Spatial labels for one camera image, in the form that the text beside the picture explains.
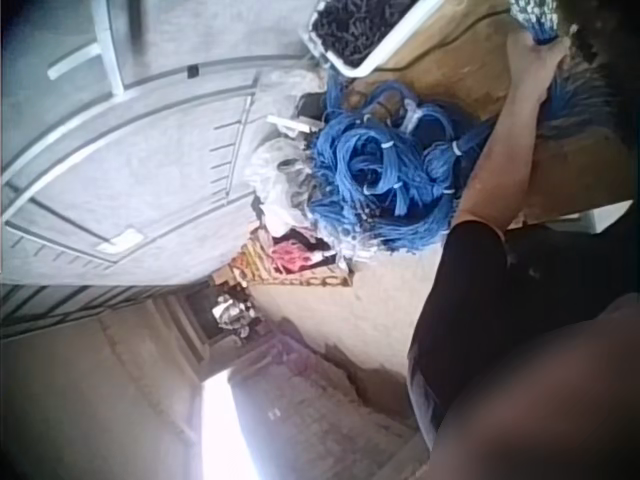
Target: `white basket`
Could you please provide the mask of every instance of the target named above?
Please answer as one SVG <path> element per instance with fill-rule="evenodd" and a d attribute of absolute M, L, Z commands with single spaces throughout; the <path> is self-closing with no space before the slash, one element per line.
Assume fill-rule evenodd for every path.
<path fill-rule="evenodd" d="M 387 34 L 386 37 L 378 44 L 378 46 L 364 59 L 357 67 L 350 67 L 331 50 L 325 50 L 318 36 L 311 28 L 313 22 L 328 2 L 318 3 L 315 11 L 311 15 L 307 32 L 303 35 L 303 40 L 316 57 L 326 57 L 339 71 L 346 77 L 360 78 L 366 77 L 373 72 L 378 66 L 389 60 L 398 48 L 413 33 L 433 15 L 442 5 L 444 0 L 418 0 L 416 4 L 402 17 L 395 27 Z"/>

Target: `hand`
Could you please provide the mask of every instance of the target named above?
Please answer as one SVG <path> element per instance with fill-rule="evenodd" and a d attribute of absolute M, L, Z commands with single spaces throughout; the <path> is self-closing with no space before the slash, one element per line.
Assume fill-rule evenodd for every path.
<path fill-rule="evenodd" d="M 539 46 L 531 34 L 520 30 L 509 35 L 507 54 L 511 71 L 511 94 L 527 102 L 541 104 L 547 98 L 547 89 L 560 61 L 569 53 L 571 42 L 559 38 Z"/>

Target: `brick wall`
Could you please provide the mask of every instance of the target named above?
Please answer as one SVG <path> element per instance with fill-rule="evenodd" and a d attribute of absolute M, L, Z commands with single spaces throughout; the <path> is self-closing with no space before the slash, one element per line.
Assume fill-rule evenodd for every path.
<path fill-rule="evenodd" d="M 287 340 L 231 385 L 263 480 L 370 479 L 415 434 L 365 408 L 344 372 Z"/>

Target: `blue cord bundle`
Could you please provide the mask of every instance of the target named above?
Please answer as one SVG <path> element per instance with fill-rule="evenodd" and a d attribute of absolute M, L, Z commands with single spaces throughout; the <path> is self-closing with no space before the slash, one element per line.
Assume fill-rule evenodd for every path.
<path fill-rule="evenodd" d="M 311 214 L 342 237 L 366 238 L 389 251 L 415 252 L 437 241 L 493 122 L 470 128 L 468 114 L 445 103 L 418 104 L 397 82 L 379 85 L 356 111 L 342 110 L 336 91 L 344 88 L 334 78 L 329 122 L 313 145 L 320 195 Z M 392 91 L 417 109 L 410 130 L 403 128 L 408 112 L 387 123 L 367 113 Z"/>
<path fill-rule="evenodd" d="M 512 0 L 512 14 L 539 44 L 558 37 L 554 0 Z M 345 90 L 330 75 L 327 125 L 312 147 L 318 187 L 309 205 L 312 216 L 338 243 L 356 239 L 415 252 L 438 241 L 495 118 L 477 122 L 454 105 L 420 103 L 397 82 L 379 85 L 360 108 L 348 111 Z M 405 109 L 382 123 L 368 112 L 389 92 L 400 94 Z M 606 99 L 604 86 L 589 76 L 557 77 L 540 131 L 551 138 L 571 136 L 594 123 L 595 110 L 606 112 Z"/>

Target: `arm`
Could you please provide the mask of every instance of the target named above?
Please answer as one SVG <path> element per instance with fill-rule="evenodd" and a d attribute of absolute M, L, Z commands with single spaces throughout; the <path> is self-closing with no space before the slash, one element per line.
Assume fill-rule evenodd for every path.
<path fill-rule="evenodd" d="M 525 31 L 509 37 L 511 89 L 462 195 L 453 224 L 479 220 L 502 233 L 521 211 L 531 175 L 536 123 L 568 40 L 540 47 Z"/>

